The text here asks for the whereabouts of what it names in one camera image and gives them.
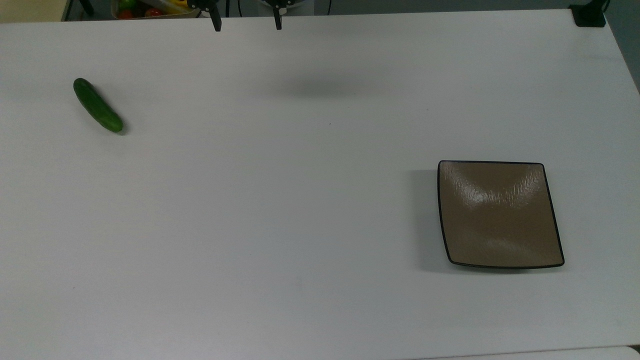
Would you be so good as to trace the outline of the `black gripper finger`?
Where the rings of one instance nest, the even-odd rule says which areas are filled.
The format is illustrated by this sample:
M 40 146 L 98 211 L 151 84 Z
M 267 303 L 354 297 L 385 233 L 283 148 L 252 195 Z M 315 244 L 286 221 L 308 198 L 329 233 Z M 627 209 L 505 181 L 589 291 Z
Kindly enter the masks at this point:
M 222 19 L 218 9 L 218 0 L 188 0 L 187 6 L 199 12 L 208 13 L 215 32 L 221 32 Z
M 281 30 L 282 17 L 291 6 L 290 0 L 264 0 L 263 2 L 272 9 L 276 29 Z

